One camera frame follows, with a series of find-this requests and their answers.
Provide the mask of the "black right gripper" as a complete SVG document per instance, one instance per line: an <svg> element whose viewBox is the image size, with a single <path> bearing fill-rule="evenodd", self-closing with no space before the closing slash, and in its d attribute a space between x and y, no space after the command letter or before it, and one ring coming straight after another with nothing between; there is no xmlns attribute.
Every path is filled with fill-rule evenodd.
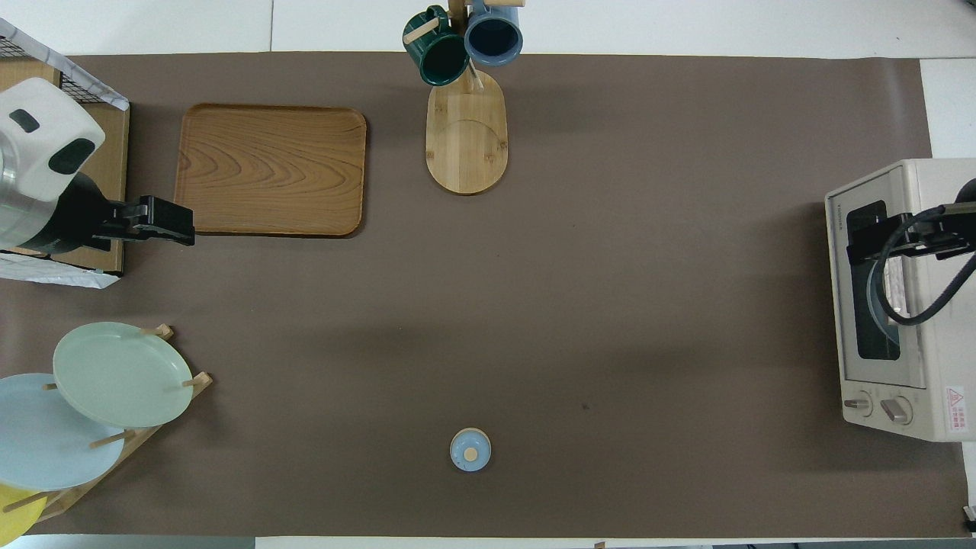
<svg viewBox="0 0 976 549"><path fill-rule="evenodd" d="M934 208L936 216L923 221L919 214L865 217L861 228L849 233L847 258L851 265L876 261L890 236L895 236L892 256L934 255L949 259L974 251L975 204L961 202Z"/></svg>

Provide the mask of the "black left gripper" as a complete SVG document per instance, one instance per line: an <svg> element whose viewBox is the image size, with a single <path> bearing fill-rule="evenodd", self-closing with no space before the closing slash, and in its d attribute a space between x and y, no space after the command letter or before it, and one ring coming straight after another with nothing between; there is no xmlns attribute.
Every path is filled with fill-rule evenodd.
<svg viewBox="0 0 976 549"><path fill-rule="evenodd" d="M194 246L193 211L151 195L130 203L112 201L108 218L95 230L95 236L116 241L161 239Z"/></svg>

